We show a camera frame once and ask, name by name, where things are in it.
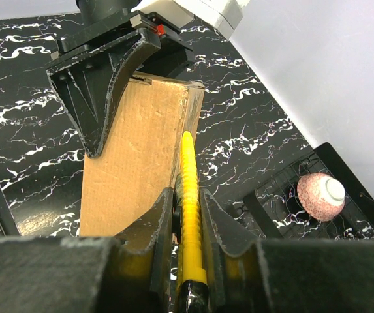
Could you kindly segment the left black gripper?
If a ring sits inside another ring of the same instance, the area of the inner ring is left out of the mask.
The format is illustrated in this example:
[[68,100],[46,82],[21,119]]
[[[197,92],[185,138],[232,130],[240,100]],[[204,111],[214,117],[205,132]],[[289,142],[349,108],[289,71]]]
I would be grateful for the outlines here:
[[57,40],[46,69],[89,158],[104,149],[119,101],[137,68],[175,78],[191,66],[180,36],[193,15],[175,1],[77,1],[84,28]]

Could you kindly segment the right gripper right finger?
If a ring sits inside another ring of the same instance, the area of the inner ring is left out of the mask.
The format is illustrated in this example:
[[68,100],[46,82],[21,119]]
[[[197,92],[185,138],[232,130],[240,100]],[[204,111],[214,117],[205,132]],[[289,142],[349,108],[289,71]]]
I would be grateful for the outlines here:
[[374,312],[374,240],[261,239],[200,205],[211,312]]

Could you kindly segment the brown cardboard express box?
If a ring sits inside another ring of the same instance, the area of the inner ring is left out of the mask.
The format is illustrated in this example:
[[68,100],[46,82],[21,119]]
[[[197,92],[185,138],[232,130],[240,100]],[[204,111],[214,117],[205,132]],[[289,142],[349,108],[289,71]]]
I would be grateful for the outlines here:
[[196,134],[204,93],[197,81],[130,79],[101,155],[84,160],[80,236],[119,233],[174,185],[181,138]]

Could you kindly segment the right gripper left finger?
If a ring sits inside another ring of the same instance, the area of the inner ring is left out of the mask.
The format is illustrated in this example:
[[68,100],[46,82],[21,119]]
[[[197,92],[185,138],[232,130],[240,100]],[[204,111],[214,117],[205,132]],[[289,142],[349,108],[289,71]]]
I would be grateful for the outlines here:
[[167,312],[173,197],[113,237],[0,237],[0,312]]

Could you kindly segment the yellow black utility knife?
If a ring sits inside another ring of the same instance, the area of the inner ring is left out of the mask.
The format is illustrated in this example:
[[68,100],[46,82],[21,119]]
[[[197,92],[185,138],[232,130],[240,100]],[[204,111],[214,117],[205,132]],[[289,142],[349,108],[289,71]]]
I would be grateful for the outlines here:
[[189,131],[181,139],[176,195],[180,199],[176,308],[178,312],[207,312],[209,289],[203,261],[199,180],[195,143]]

